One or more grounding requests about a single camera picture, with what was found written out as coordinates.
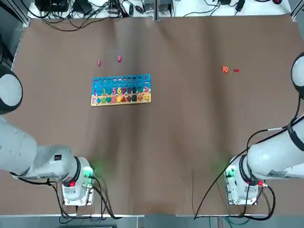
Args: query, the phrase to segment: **gray floor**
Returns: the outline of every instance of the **gray floor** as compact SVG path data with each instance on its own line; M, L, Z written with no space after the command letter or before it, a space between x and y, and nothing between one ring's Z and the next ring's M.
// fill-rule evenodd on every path
M244 219L231 219L235 223L241 223ZM219 221L224 228L231 228L231 226L222 219ZM241 227L245 228L299 228L304 223L304 217L287 217L274 216L268 221L250 221ZM67 225L60 225L58 217L5 217L0 218L0 228L57 228L57 227L113 227L113 228L208 228L209 218L201 218L193 221L193 217L175 217L170 215L150 215L144 218L123 218L120 220L113 220L108 218L106 221L99 223L98 220L83 220L75 219ZM210 219L210 227L218 227L218 219Z

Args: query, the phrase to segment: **brown table surface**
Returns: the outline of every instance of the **brown table surface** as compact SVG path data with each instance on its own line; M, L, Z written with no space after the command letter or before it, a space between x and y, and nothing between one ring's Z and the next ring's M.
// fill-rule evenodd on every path
M77 32L32 19L14 63L24 99L5 118L40 145L68 145L86 157L105 178L115 214L190 215L192 190L196 210L253 132L292 118L298 93L290 69L303 49L289 15L106 19ZM151 74L151 103L90 106L93 77L132 74ZM0 214L60 213L50 187L4 171L0 180ZM303 214L303 180L268 183L276 214ZM100 214L97 195L80 213ZM267 214L264 200L248 213ZM228 214L223 180L199 214Z

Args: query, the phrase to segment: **electrical wires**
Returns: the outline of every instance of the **electrical wires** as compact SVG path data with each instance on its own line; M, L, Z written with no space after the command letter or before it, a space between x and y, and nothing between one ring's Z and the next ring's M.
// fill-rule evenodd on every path
M99 180L97 178L94 178L94 180L97 181L100 190L94 186L93 186L93 189L99 194L99 196L100 196L102 202L104 203L104 206L105 206L106 210L108 211L109 215L111 216L111 218L116 219L116 220L121 219L121 217L116 217L114 215L110 203L105 200L105 198L101 192L102 188L101 188L101 184L100 184Z
M299 108L300 108L300 107L299 107L299 106L300 106L300 102L301 102L301 100L298 102L298 106L297 106L297 110L296 110L295 117L292 119L292 121L291 121L291 123L290 123L291 126L297 124L299 121L301 121L301 120L304 119L304 116L301 116L300 118L296 119L296 117L297 117L297 115L298 115L298 112L299 112L298 110L299 110ZM229 167L229 166L230 166L238 157L240 157L243 153L245 153L245 152L248 151L248 149L250 148L250 147L248 146L248 144L249 144L249 141L251 140L251 138L252 138L253 136L255 136L256 134L258 134L258 133L265 132L265 131L273 131L273 130L281 130L281 131L279 131L279 132L277 132L277 133L275 133L275 134L273 134L273 135L271 135L271 136L269 136L269 137L267 137L267 138L264 138L264 139L258 141L257 144L258 144L258 143L261 143L261 142L264 142L264 141L266 141L266 140L268 140L268 139L271 139L271 138L273 138L273 137L275 137L275 136L277 136L277 135L279 135L279 134L285 132L285 131L287 130L287 127L284 126L284 127L281 127L281 128L264 129L264 130L260 130L260 131L255 132L254 134L252 134L252 135L250 136L250 138L248 139L246 149L243 150L241 153L239 153L235 158L233 158L233 159L231 160L231 162L223 169L223 171L216 177L216 179L213 181L213 183L211 184L211 186L208 188L207 192L205 193L205 195L204 195L203 199L201 200L201 202L200 202L200 204L199 204L199 207L198 207L198 209L197 209L197 211L196 211L196 213L195 213L194 220L202 217L202 216L198 216L198 212L199 212L200 207L201 207L203 201L205 200L207 194L210 192L211 188L212 188L213 185L216 183L216 181L221 177L221 175L225 172L225 170L226 170L226 169L227 169L227 168L228 168L228 167ZM269 186L268 186L268 188L269 188L269 190L271 191L271 193L272 193L272 195L273 195L273 206L272 206L272 209L271 209L269 215L266 216L265 218L255 218L255 217L246 216L246 215L243 215L242 217L245 217L245 218L248 218L248 219L252 219L252 220L263 221L263 220L269 219L269 218L273 215L273 212L274 212L275 206L276 206L276 201L275 201L275 200L276 200L276 196L275 196L275 193L274 193L274 191L272 190L272 188L269 187Z
M216 4L215 6L214 6L214 8L213 9L211 9L211 10L208 10L208 11L205 11L205 12L191 12L191 13L187 13L186 15L184 15L183 17L186 17L186 16L188 16L188 15L190 15L190 14L192 14L192 13L198 13L198 14L202 14L202 13L209 13L209 12L212 12L216 7L217 7L218 5Z
M34 17L36 17L36 18L40 18L40 19L43 19L43 18L46 18L48 15L49 15L49 13L47 13L46 15L44 15L44 16L37 16L36 14L34 14L32 11L30 11L29 10L29 8L26 6L26 4L24 3L24 1L23 0L20 0L20 2L21 2L21 4L23 5L23 7L24 8L26 8Z
M219 3L218 7L210 14L210 16L212 16L212 14L213 14L215 11L217 11L217 10L220 8L220 6L221 6L221 3Z

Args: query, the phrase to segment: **shape pieces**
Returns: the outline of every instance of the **shape pieces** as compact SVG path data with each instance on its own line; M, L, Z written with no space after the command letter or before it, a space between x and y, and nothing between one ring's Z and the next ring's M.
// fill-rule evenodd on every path
M228 73L228 67L227 66L223 66L222 71L223 71L223 73Z
M137 99L138 99L139 101L142 101L142 98L143 98L143 96L142 96L141 94L139 94L138 97L137 97Z
M150 99L150 95L145 95L145 96L144 96L144 99L145 99L146 101L148 101L148 100Z
M111 103L116 103L116 96L112 96Z

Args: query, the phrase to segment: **colorful number pieces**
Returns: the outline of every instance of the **colorful number pieces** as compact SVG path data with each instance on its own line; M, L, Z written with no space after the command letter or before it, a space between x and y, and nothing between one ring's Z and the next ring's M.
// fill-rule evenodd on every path
M93 78L91 106L151 102L151 76Z

